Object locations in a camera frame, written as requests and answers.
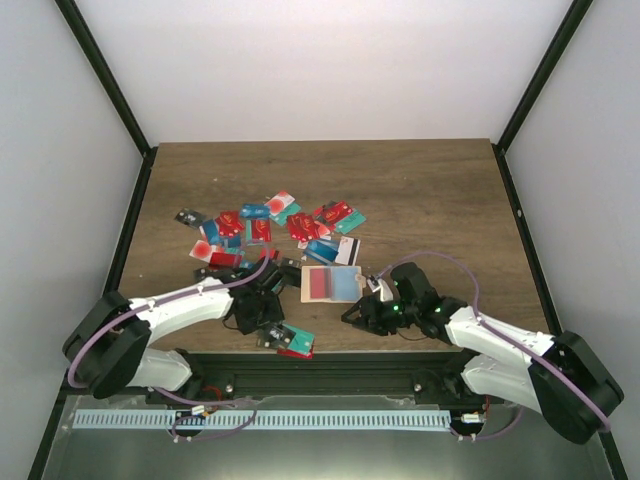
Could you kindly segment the beige leather card holder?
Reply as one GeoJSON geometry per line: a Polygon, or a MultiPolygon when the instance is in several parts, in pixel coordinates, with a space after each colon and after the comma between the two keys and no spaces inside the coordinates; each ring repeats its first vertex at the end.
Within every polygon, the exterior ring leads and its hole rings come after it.
{"type": "Polygon", "coordinates": [[[363,296],[363,276],[355,266],[303,266],[301,270],[300,300],[302,303],[355,303],[363,296]],[[326,300],[312,300],[309,295],[309,273],[314,268],[331,269],[331,296],[326,300]]]}

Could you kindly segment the white card red circles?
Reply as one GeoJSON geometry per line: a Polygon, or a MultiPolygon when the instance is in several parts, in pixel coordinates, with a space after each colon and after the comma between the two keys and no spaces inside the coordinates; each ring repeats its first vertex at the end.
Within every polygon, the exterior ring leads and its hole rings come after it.
{"type": "Polygon", "coordinates": [[[309,295],[312,300],[326,300],[331,296],[331,269],[314,268],[309,273],[309,295]]]}

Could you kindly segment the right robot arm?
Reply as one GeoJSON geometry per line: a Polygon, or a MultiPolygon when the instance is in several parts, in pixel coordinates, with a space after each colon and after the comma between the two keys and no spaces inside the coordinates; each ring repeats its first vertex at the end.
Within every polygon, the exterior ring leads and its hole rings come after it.
{"type": "Polygon", "coordinates": [[[378,336],[416,326],[426,337],[460,348],[468,360],[444,378],[451,400],[499,397],[539,413],[575,444],[610,429],[624,393],[580,335],[553,336],[492,318],[476,302],[439,294],[413,262],[395,265],[390,276],[389,282],[369,277],[370,295],[341,319],[378,336]]]}

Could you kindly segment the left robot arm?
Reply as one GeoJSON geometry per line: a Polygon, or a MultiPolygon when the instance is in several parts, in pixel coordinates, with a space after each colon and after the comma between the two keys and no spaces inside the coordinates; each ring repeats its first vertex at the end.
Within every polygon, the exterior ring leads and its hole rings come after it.
{"type": "Polygon", "coordinates": [[[276,287],[282,265],[263,257],[247,270],[220,270],[172,292],[125,298],[104,294],[64,342],[70,387],[106,399],[126,388],[146,387],[174,403],[214,406],[204,397],[204,375],[184,350],[154,343],[210,320],[234,319],[243,335],[270,330],[284,319],[276,287]]]}

